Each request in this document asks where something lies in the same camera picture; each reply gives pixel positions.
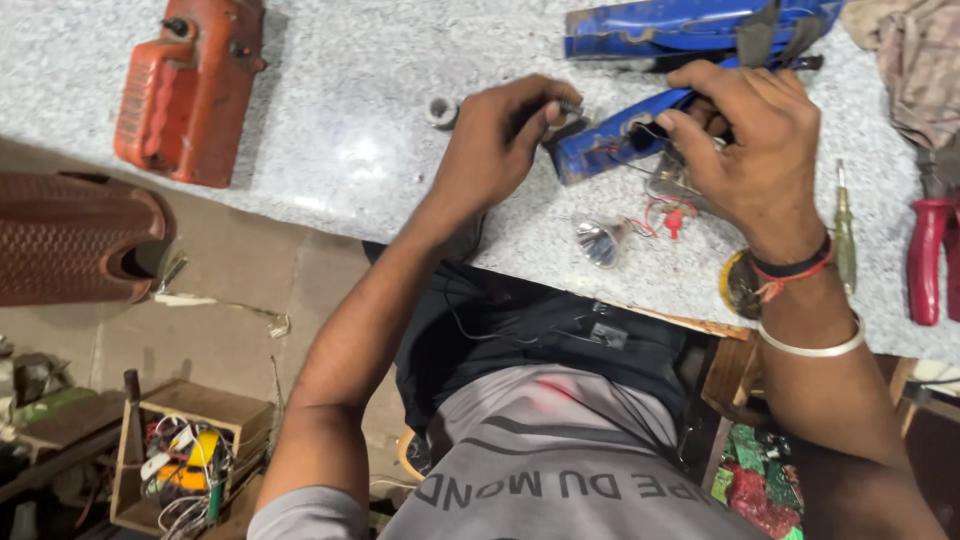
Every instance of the wooden box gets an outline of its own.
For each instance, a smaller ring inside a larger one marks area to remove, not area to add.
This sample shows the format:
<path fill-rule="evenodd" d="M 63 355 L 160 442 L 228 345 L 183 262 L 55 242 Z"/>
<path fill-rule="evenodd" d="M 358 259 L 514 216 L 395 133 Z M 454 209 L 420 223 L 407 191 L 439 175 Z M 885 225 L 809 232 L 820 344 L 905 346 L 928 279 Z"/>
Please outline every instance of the wooden box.
<path fill-rule="evenodd" d="M 263 463 L 270 430 L 274 421 L 274 405 L 223 390 L 200 386 L 186 380 L 172 380 L 143 396 L 140 401 L 141 424 L 146 418 L 159 414 L 178 414 L 192 422 L 206 422 L 219 430 L 233 433 L 229 441 L 236 462 L 224 485 L 223 500 L 229 501 L 231 490 L 241 485 L 244 478 L 256 472 Z M 123 528 L 160 536 L 162 530 L 156 519 L 160 506 L 143 499 L 140 491 L 140 467 L 134 454 L 136 444 L 143 444 L 142 434 L 131 433 L 130 402 L 124 405 L 123 428 L 117 455 L 116 478 L 113 481 L 113 499 L 110 502 L 110 521 Z"/>

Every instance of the silver bangle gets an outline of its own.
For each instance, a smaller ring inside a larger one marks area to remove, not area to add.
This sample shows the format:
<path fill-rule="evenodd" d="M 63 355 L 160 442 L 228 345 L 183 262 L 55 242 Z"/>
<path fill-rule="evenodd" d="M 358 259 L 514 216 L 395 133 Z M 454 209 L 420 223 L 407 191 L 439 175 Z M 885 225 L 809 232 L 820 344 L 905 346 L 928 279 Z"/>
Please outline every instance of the silver bangle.
<path fill-rule="evenodd" d="M 845 355 L 863 343 L 867 325 L 863 322 L 863 319 L 860 318 L 860 315 L 854 313 L 853 317 L 856 319 L 856 335 L 846 343 L 841 343 L 836 347 L 827 347 L 826 349 L 801 349 L 800 347 L 791 347 L 786 343 L 782 343 L 774 339 L 769 333 L 767 333 L 767 330 L 763 328 L 762 324 L 757 323 L 756 329 L 760 332 L 760 336 L 763 337 L 764 341 L 773 345 L 777 349 L 784 351 L 785 353 L 797 356 L 807 356 L 810 358 L 827 358 L 831 356 Z"/>

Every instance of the blue metal piece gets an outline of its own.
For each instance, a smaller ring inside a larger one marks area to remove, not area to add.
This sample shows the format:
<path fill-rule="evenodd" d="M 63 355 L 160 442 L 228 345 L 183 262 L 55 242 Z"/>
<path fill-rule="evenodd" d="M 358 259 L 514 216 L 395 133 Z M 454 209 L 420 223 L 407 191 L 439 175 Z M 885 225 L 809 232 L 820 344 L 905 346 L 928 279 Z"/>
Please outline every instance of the blue metal piece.
<path fill-rule="evenodd" d="M 662 57 L 736 48 L 736 27 L 769 0 L 646 0 L 566 15 L 567 58 Z M 782 0 L 774 45 L 793 36 L 796 21 L 817 16 L 825 34 L 842 0 Z"/>
<path fill-rule="evenodd" d="M 737 58 L 717 65 L 737 67 Z M 576 184 L 663 150 L 660 137 L 666 137 L 666 133 L 654 123 L 654 118 L 667 109 L 685 109 L 694 97 L 689 88 L 667 90 L 618 112 L 595 128 L 560 139 L 550 148 L 560 183 Z"/>

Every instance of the red connector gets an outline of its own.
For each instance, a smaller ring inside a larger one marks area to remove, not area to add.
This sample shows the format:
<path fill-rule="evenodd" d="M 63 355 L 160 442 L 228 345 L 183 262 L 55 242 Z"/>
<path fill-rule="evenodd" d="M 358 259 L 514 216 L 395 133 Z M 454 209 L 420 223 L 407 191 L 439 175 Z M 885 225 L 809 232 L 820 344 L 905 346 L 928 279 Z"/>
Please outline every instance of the red connector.
<path fill-rule="evenodd" d="M 681 209 L 672 209 L 666 213 L 663 218 L 663 226 L 670 230 L 670 239 L 678 239 L 677 231 L 684 225 L 684 211 Z"/>

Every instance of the floor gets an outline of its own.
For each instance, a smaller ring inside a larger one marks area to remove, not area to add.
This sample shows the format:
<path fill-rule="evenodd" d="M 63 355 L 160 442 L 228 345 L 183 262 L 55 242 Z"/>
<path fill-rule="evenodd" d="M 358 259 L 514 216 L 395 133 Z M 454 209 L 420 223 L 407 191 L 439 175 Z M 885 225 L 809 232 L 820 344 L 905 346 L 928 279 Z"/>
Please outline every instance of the floor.
<path fill-rule="evenodd" d="M 0 139 L 0 171 L 97 170 Z M 77 385 L 122 389 L 123 372 L 139 371 L 144 391 L 181 378 L 254 398 L 286 398 L 317 329 L 369 267 L 358 240 L 230 209 L 164 189 L 142 178 L 101 171 L 150 188 L 172 208 L 177 237 L 168 257 L 190 264 L 169 290 L 288 313 L 280 339 L 267 322 L 222 306 L 82 304 L 0 308 L 0 334 L 18 353 L 42 352 L 69 362 Z M 277 377 L 269 356 L 276 359 Z M 363 429 L 371 474 L 411 479 L 396 463 L 403 406 L 388 375 L 373 395 Z M 374 495 L 397 496 L 389 484 Z"/>

